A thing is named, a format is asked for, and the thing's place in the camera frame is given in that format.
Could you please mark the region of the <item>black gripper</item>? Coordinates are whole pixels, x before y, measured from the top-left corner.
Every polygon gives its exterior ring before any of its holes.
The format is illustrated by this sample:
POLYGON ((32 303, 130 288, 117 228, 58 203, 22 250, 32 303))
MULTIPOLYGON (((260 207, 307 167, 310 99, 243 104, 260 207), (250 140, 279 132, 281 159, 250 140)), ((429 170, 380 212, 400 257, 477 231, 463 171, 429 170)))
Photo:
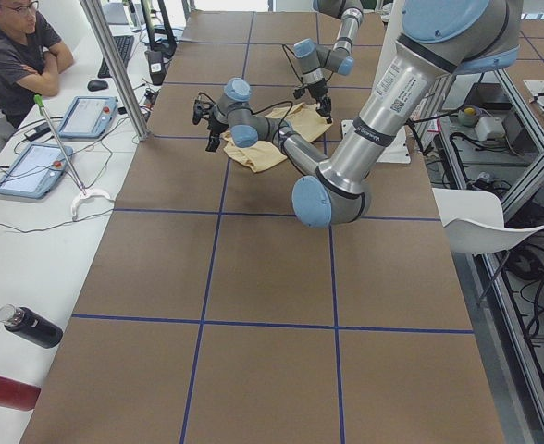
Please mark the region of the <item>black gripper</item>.
POLYGON ((211 109, 208 118, 208 130, 210 131, 205 150, 215 153, 220 146, 220 135, 228 130, 228 121, 218 109, 211 109))
POLYGON ((332 104, 331 104, 331 98, 327 96, 328 94, 328 86, 327 81, 325 79, 308 83, 306 85, 307 91, 310 93, 311 97, 314 98, 317 101, 317 109, 316 112, 326 119, 327 123, 332 123, 332 104))

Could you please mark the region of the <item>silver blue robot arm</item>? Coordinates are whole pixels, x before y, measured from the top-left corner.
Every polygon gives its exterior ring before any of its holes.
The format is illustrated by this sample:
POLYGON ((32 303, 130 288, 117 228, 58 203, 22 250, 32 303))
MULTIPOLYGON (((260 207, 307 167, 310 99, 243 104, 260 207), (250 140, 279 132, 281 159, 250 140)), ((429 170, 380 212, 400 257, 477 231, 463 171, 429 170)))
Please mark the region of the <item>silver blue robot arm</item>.
POLYGON ((357 33, 364 21, 361 1, 342 0, 313 2, 313 9, 321 14, 340 20, 336 41, 331 48, 312 39, 304 39, 292 47, 299 68, 301 86, 293 95, 300 98, 305 92, 316 101, 316 112, 327 123, 332 122, 332 104, 328 95, 328 80, 323 70, 330 74, 348 76, 353 69, 352 49, 357 33))
POLYGON ((350 223, 370 205, 366 178, 443 75, 507 68, 519 51, 520 1, 406 1, 396 54, 332 156, 321 154, 286 119, 259 117, 251 86, 232 78, 217 101, 195 100, 193 124, 208 123, 207 151, 228 131, 235 145, 273 143, 303 173, 292 189, 295 215, 308 227, 350 223))

